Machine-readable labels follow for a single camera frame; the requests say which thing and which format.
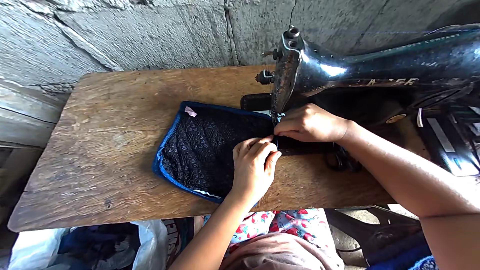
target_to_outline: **wooden tabletop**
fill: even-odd
[[[262,66],[87,74],[70,96],[9,221],[12,231],[167,219],[217,204],[153,174],[180,102],[239,108]],[[281,157],[256,210],[393,203],[366,171],[335,172],[321,155]]]

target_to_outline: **pink cloth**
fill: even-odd
[[[325,251],[288,233],[269,233],[249,240],[225,258],[220,270],[319,269],[342,270],[337,254]]]
[[[188,115],[190,116],[193,116],[193,117],[197,116],[197,113],[188,106],[185,106],[185,112],[188,113]]]

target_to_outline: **gray stone wall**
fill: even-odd
[[[85,73],[267,63],[294,24],[338,53],[424,35],[468,0],[0,0],[0,78],[65,99]]]

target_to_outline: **left hand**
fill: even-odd
[[[235,174],[230,195],[249,207],[259,201],[273,182],[275,165],[282,155],[271,143],[273,135],[245,140],[233,148]]]

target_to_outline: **black patterned fabric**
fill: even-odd
[[[184,112],[185,106],[197,115]],[[272,133],[267,115],[184,101],[153,169],[180,188],[221,201],[233,183],[232,149],[241,141]]]

